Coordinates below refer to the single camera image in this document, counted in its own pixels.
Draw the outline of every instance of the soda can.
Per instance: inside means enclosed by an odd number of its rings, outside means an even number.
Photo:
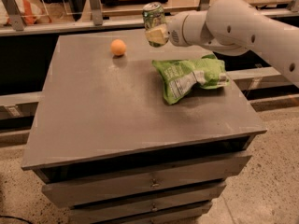
[[[168,31],[164,9],[159,2],[146,4],[142,17],[149,44],[159,48],[168,42]]]

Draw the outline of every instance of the gray tabletop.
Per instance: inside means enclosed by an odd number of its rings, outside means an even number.
[[[110,43],[121,38],[118,58]],[[176,105],[163,98],[152,60],[200,58],[209,51],[153,48],[144,30],[60,36],[46,78],[22,168],[94,161],[266,131],[242,92],[193,91]]]

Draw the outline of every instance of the drawer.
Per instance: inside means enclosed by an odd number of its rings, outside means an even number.
[[[135,215],[131,217],[118,218],[109,221],[94,222],[98,224],[160,224],[167,221],[180,220],[188,217],[200,217],[207,213],[211,208],[211,202],[200,202],[183,205],[157,211],[154,213],[147,213]]]
[[[58,207],[75,206],[238,175],[249,158],[243,151],[174,161],[52,183],[45,185],[42,192]]]
[[[224,182],[195,184],[187,188],[157,191],[115,202],[101,202],[71,210],[70,218],[75,223],[94,223],[157,212],[167,208],[198,203],[218,198],[225,188]]]

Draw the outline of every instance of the orange ball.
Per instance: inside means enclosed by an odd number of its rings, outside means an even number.
[[[125,53],[127,46],[125,45],[125,43],[122,40],[115,39],[112,41],[112,43],[110,45],[110,49],[114,55],[122,56]]]

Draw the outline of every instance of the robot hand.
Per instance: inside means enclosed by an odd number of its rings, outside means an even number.
[[[262,15],[242,0],[218,0],[208,11],[177,14],[168,24],[175,46],[201,46],[224,55],[249,49],[299,87],[299,29]]]

